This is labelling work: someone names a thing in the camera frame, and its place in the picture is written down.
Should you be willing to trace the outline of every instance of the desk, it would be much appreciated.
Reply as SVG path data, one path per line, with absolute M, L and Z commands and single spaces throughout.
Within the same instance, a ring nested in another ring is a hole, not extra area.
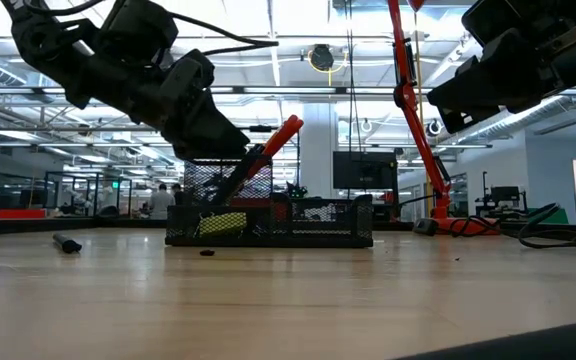
M 372 249 L 0 235 L 0 359 L 392 359 L 576 323 L 576 249 L 376 232 Z

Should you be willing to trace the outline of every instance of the person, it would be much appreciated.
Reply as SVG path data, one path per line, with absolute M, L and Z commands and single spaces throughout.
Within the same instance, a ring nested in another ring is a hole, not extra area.
M 175 184 L 172 186 L 172 191 L 175 194 L 175 204 L 177 206 L 184 204 L 184 193 L 181 191 L 181 185 Z
M 168 193 L 166 184 L 159 185 L 159 191 L 150 196 L 150 208 L 152 213 L 150 218 L 154 220 L 165 220 L 168 218 L 168 206 L 175 205 L 175 198 Z

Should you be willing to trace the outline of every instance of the green object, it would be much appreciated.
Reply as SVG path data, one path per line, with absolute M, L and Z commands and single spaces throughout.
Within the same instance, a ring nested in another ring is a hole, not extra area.
M 528 212 L 533 212 L 537 209 L 528 208 Z M 551 217 L 541 222 L 542 224 L 563 224 L 567 225 L 568 222 L 568 215 L 566 215 L 566 209 L 559 209 L 556 213 L 554 213 Z

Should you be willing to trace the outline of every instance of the yellow object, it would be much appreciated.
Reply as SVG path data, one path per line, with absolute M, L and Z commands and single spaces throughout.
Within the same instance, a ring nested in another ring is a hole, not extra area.
M 246 228 L 246 213 L 215 215 L 199 221 L 199 237 L 238 234 Z
M 335 70 L 328 70 L 328 71 L 323 71 L 323 70 L 319 70 L 317 69 L 313 64 L 312 64 L 312 50 L 310 50 L 308 52 L 308 64 L 310 64 L 310 67 L 315 70 L 316 72 L 320 72 L 320 73 L 324 73 L 324 74 L 328 74 L 328 86 L 332 86 L 332 73 L 336 73 L 337 71 L 341 70 L 341 68 L 346 66 L 346 60 L 348 60 L 348 53 L 344 53 L 344 62 L 339 65 L 338 68 L 336 68 Z

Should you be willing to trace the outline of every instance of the black screen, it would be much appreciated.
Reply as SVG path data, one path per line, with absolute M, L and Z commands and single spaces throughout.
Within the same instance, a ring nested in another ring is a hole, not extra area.
M 332 163 L 335 189 L 376 190 L 396 186 L 393 184 L 393 174 L 397 174 L 397 157 L 394 153 L 335 151 Z

